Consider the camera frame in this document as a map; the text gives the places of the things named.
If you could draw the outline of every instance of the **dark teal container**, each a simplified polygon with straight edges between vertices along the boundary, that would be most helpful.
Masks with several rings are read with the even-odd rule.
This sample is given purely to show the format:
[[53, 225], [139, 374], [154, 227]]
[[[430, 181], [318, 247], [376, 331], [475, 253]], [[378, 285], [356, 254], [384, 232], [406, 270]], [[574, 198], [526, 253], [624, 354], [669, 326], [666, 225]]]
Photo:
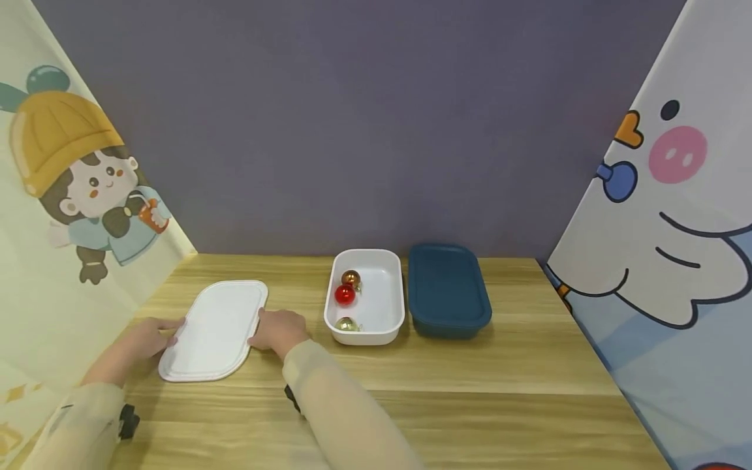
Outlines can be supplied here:
[[433, 338], [471, 339], [491, 321], [478, 258], [458, 245], [410, 249], [408, 305], [415, 330]]

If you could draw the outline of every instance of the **blue pacifier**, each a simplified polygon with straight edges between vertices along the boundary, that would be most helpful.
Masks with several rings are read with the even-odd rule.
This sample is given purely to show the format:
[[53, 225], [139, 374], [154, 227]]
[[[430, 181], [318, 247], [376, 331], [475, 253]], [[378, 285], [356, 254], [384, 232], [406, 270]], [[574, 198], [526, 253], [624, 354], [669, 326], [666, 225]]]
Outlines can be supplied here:
[[614, 165], [601, 165], [596, 170], [596, 177], [603, 180], [603, 191], [612, 202], [626, 201], [637, 187], [637, 168], [629, 162]]

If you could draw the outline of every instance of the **yellow knit hat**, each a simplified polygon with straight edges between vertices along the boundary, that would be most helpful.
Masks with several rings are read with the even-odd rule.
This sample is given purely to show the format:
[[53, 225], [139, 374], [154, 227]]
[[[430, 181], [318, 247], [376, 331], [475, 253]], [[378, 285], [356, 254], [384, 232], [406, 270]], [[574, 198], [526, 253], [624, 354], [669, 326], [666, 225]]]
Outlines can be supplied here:
[[[42, 197], [81, 157], [123, 145], [123, 139], [99, 106], [65, 91], [70, 84], [67, 75], [45, 66], [46, 70], [41, 71], [47, 74], [44, 76], [39, 69], [42, 68], [29, 75], [27, 89], [31, 93], [17, 99], [11, 123], [11, 151], [26, 192], [35, 198]], [[54, 80], [49, 78], [51, 71]]]

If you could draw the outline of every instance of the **pink nose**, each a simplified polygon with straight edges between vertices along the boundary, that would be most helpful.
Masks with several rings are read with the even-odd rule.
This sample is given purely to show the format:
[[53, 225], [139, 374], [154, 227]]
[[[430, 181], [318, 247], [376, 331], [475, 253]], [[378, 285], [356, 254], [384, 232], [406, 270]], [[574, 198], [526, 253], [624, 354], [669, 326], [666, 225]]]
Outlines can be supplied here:
[[693, 177], [708, 155], [708, 141], [691, 126], [663, 133], [650, 149], [647, 166], [660, 183], [681, 183]]

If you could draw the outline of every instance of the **beige sleeve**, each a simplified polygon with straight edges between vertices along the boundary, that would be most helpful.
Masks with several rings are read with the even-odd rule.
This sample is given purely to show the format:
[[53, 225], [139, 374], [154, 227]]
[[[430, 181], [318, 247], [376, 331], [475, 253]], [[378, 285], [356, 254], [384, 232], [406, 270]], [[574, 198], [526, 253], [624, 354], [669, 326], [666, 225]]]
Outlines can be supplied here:
[[103, 470], [120, 433], [122, 389], [113, 384], [79, 387], [44, 427], [23, 470]]
[[282, 374], [332, 470], [423, 468], [386, 411], [323, 347], [295, 346]]

